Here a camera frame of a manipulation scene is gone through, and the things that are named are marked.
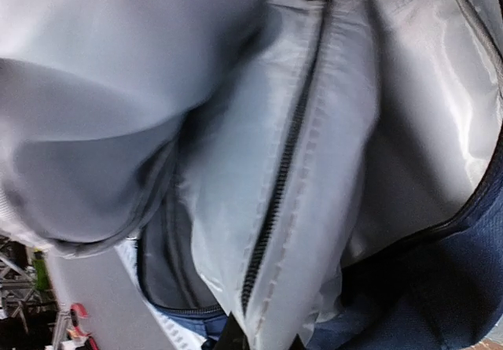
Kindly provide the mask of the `navy blue backpack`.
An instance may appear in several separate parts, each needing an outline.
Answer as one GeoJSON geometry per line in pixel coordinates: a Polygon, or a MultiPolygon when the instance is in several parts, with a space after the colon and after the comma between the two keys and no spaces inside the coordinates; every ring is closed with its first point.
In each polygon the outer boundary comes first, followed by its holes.
{"type": "Polygon", "coordinates": [[[1,232],[92,349],[470,347],[502,0],[1,0],[1,232]]]}

